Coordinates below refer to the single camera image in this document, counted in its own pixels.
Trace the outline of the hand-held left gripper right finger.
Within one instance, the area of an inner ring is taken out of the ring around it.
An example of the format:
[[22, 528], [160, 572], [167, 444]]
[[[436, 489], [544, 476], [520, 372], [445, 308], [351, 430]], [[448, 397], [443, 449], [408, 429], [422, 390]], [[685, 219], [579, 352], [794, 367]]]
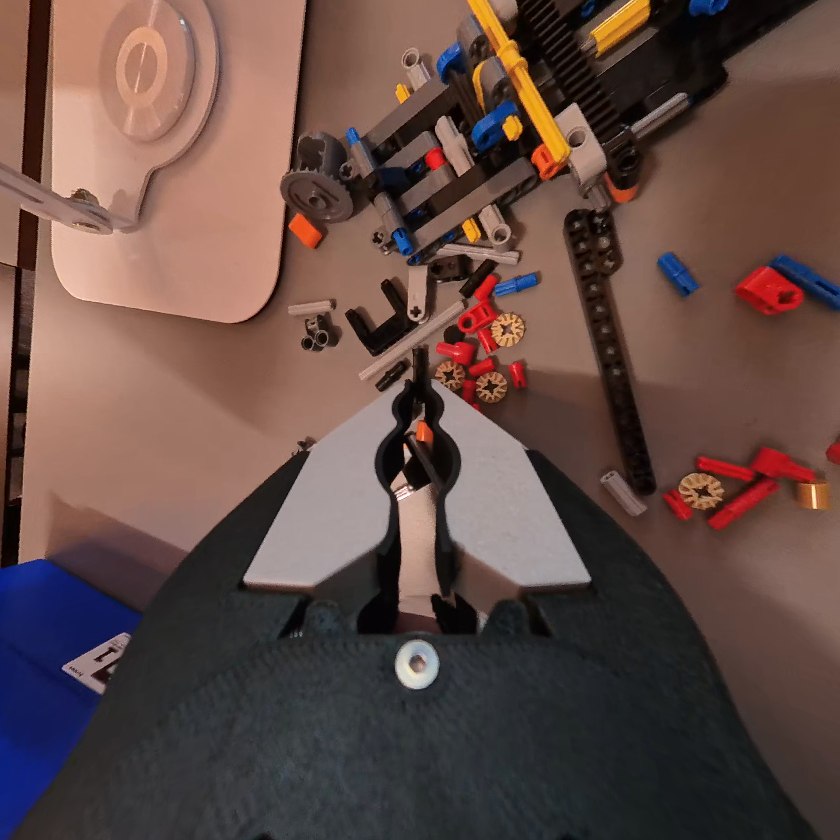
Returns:
[[423, 466], [436, 488], [431, 597], [442, 634], [474, 634], [499, 602], [575, 591], [592, 577], [529, 455], [436, 382], [426, 384], [432, 444]]

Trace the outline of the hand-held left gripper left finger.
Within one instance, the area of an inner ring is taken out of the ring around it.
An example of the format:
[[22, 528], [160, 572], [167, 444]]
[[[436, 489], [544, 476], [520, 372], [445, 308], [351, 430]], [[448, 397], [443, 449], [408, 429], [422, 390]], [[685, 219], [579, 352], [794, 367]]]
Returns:
[[403, 469], [414, 385], [394, 385], [307, 453], [243, 584], [336, 602], [363, 632], [398, 614], [400, 524], [391, 484]]

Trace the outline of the pile of lego pieces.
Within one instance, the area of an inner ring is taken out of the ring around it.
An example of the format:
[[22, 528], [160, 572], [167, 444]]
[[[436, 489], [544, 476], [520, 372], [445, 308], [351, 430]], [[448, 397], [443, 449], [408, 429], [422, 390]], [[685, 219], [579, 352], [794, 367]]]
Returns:
[[413, 349], [425, 344], [429, 351], [438, 339], [432, 351], [442, 363], [434, 378], [468, 402], [498, 402], [507, 386], [494, 354], [519, 343], [526, 331], [519, 315], [499, 309], [500, 300], [539, 284], [535, 272], [499, 278], [499, 268], [519, 260], [517, 251], [492, 255], [488, 248], [445, 246], [427, 263], [408, 268], [406, 290], [383, 280], [388, 318], [373, 323], [360, 308], [343, 315], [371, 357], [360, 380], [374, 383], [378, 392], [388, 390], [413, 368]]

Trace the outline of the partly built lego vehicle chassis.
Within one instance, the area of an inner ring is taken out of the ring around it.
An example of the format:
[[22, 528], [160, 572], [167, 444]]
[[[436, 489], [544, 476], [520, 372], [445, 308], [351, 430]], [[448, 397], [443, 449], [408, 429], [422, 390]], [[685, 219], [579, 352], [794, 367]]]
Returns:
[[346, 132], [339, 196], [364, 195], [372, 242], [415, 265], [458, 238], [509, 246], [501, 207], [572, 174], [583, 197], [632, 200], [646, 133], [690, 106], [728, 2], [469, 2], [429, 74], [415, 50], [401, 104]]

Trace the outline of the grey lego pin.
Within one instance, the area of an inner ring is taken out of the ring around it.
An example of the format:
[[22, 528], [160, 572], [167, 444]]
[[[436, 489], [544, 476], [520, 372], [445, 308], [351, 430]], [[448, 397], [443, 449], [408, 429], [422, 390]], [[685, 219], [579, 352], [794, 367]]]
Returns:
[[635, 518], [647, 511], [648, 506], [616, 470], [607, 471], [601, 476], [600, 483], [628, 516]]

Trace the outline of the tan lego bevel gear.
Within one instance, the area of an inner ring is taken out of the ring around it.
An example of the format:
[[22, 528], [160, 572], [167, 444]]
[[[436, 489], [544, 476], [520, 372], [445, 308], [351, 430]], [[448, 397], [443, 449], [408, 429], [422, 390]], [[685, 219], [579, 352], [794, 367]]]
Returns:
[[726, 493], [718, 478], [699, 472], [685, 476], [680, 481], [677, 491], [687, 507], [697, 511], [717, 508], [722, 504]]

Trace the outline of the long black lego beam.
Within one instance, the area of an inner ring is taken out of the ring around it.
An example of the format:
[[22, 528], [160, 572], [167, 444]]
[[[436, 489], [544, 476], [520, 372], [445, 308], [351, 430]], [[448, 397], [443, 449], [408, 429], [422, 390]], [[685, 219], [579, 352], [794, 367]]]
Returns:
[[648, 497], [657, 482], [613, 306], [612, 278], [623, 266], [613, 215], [608, 210], [575, 208], [564, 218], [563, 234], [626, 481], [639, 496]]

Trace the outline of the short red lego axle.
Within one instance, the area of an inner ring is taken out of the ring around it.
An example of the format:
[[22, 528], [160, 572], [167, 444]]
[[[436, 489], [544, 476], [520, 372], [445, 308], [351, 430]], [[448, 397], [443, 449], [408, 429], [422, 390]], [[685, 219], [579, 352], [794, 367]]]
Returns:
[[736, 520], [742, 518], [761, 502], [770, 498], [781, 488], [780, 483], [770, 477], [762, 477], [754, 481], [747, 489], [709, 517], [707, 523], [710, 528], [720, 531]]

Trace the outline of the red lego axle connector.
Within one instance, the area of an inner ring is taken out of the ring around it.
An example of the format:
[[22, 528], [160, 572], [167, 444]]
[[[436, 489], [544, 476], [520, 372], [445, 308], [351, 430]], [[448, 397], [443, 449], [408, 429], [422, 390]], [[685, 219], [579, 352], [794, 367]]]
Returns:
[[813, 469], [799, 465], [787, 454], [769, 447], [759, 448], [749, 466], [736, 465], [708, 456], [697, 456], [695, 465], [701, 472], [742, 481], [753, 481], [759, 476], [804, 483], [817, 480]]

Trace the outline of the dark grey lego gear assembly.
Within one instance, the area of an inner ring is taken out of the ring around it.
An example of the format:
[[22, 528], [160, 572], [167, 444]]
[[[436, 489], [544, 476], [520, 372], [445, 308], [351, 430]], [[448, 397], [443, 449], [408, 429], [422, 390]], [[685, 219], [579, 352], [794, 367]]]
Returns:
[[283, 201], [315, 221], [347, 221], [355, 213], [354, 198], [341, 176], [348, 162], [346, 148], [331, 134], [302, 133], [297, 139], [294, 165], [280, 180]]

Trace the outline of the long blue lego pin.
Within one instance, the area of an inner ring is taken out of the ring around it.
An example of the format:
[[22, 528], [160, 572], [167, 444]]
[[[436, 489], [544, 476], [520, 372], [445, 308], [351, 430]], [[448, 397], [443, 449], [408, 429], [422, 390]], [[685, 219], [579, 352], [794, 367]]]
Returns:
[[801, 288], [807, 295], [832, 310], [839, 310], [839, 286], [816, 273], [811, 267], [787, 255], [775, 257], [769, 263], [769, 267]]

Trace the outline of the blue bin with square tag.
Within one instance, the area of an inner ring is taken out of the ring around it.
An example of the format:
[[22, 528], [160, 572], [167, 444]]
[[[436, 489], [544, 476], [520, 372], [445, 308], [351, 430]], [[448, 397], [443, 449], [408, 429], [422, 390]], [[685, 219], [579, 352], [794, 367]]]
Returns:
[[1, 838], [55, 779], [140, 613], [47, 560], [1, 573]]

